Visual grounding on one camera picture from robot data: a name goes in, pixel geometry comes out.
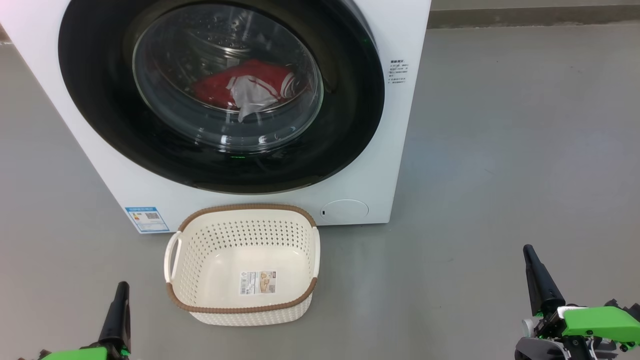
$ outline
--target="white plastic basket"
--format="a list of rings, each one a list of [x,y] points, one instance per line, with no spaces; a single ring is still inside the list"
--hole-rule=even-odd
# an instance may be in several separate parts
[[[319,265],[320,235],[306,211],[231,205],[198,211],[180,225],[164,254],[164,279],[173,302],[201,322],[271,325],[307,311]]]

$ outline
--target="white handle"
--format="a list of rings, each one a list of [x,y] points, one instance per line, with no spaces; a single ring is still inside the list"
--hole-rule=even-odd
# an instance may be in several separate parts
[[[314,265],[314,277],[318,277],[320,272],[320,232],[314,227],[314,237],[316,238],[316,263]]]
[[[178,231],[171,237],[169,240],[169,244],[166,246],[166,250],[164,251],[164,281],[168,284],[173,280],[173,276],[175,275],[175,266],[178,263],[178,257],[180,256],[180,245],[182,241],[179,239],[182,231]],[[171,253],[173,252],[173,248],[175,246],[175,242],[179,241],[178,251],[175,253],[175,259],[173,260],[173,273],[171,273]]]

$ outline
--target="black washing machine door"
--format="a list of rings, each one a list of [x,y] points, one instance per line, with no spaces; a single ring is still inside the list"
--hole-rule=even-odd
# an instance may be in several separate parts
[[[340,0],[71,0],[59,57],[107,143],[218,192],[336,174],[373,137],[384,101],[372,36]]]

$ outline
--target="laundry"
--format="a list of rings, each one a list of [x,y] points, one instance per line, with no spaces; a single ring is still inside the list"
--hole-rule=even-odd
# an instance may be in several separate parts
[[[247,60],[191,85],[196,97],[220,108],[239,110],[238,121],[293,97],[296,77],[287,67]]]

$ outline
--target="washing machine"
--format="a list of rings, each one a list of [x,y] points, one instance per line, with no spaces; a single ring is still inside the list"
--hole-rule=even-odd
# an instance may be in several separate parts
[[[242,203],[388,222],[429,6],[20,0],[0,23],[135,228],[161,233]]]

